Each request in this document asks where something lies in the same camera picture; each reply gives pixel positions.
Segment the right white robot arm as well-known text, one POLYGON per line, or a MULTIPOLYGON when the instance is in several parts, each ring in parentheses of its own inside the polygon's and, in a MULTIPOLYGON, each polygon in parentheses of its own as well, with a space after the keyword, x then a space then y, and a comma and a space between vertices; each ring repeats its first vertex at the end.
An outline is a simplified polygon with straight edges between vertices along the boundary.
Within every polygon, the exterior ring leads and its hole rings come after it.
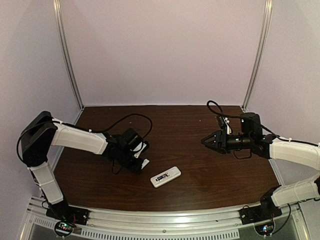
MULTIPOLYGON (((304 165, 315 170, 320 169, 320 146, 289 138, 275 133, 263 134, 265 127, 257 113, 247 112, 237 117, 241 124, 241 133, 232 134, 229 128, 229 115, 219 114, 217 121, 220 129, 204 137, 200 142, 207 148, 220 154, 229 154, 249 150, 251 155, 264 159, 284 160, 304 165)), ((284 186, 276 186, 267 191, 260 204, 240 210, 242 222, 252 223, 278 217, 281 207, 320 198, 320 175, 284 186)))

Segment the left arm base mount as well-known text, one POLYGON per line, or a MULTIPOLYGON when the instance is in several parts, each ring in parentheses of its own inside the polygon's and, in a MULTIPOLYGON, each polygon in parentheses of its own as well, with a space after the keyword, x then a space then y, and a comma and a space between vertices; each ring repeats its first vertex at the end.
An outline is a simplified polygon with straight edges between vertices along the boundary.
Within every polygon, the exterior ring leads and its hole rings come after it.
POLYGON ((54 224, 53 231, 58 237, 66 238, 75 233, 79 227, 87 225, 89 213, 88 209, 70 206, 67 214, 59 214, 49 207, 45 215, 58 220, 54 224))

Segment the white remote control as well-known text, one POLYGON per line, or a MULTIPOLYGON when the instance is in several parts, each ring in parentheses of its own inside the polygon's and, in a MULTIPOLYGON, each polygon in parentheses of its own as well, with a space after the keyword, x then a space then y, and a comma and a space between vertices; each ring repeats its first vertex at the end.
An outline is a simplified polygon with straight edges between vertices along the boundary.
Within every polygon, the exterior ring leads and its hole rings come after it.
POLYGON ((182 172, 179 170, 177 166, 173 166, 168 170, 165 170, 158 175, 151 177, 150 182, 154 188, 159 188, 175 179, 180 177, 182 172))

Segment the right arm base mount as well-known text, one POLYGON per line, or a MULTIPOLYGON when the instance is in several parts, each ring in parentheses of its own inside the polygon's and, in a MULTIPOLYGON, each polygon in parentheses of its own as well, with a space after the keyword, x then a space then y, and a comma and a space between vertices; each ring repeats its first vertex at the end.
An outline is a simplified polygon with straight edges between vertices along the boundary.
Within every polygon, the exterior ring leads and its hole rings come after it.
POLYGON ((265 209, 261 205, 245 205, 239 211, 242 225, 253 224, 255 232, 262 237, 271 237, 276 229, 275 217, 282 215, 280 208, 265 209))

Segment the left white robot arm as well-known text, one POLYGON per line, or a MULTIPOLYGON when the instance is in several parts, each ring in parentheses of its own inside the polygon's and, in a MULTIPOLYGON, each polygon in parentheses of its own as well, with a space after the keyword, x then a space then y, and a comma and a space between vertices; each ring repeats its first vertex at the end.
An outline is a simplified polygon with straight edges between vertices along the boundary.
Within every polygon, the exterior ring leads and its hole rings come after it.
POLYGON ((42 111, 21 132, 16 143, 16 154, 31 171, 50 205, 65 202, 48 163, 47 154, 52 146, 106 157, 132 173, 139 173, 150 162, 147 158, 141 158, 149 143, 133 128, 111 135, 107 130, 94 131, 63 122, 52 117, 49 111, 42 111))

